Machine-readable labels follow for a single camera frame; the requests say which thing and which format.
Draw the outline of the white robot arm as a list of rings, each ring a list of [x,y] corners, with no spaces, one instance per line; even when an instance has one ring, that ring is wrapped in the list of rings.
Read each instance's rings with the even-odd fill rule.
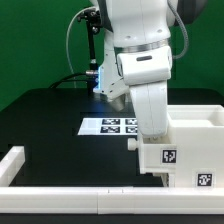
[[[100,14],[104,61],[94,90],[113,101],[129,94],[145,137],[167,132],[167,80],[174,58],[170,28],[185,27],[208,0],[90,0]]]

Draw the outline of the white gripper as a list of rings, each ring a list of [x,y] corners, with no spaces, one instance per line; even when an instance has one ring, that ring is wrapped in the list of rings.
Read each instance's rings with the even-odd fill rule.
[[[120,53],[118,70],[129,87],[138,130],[144,137],[167,133],[167,80],[171,77],[169,46],[137,53]]]

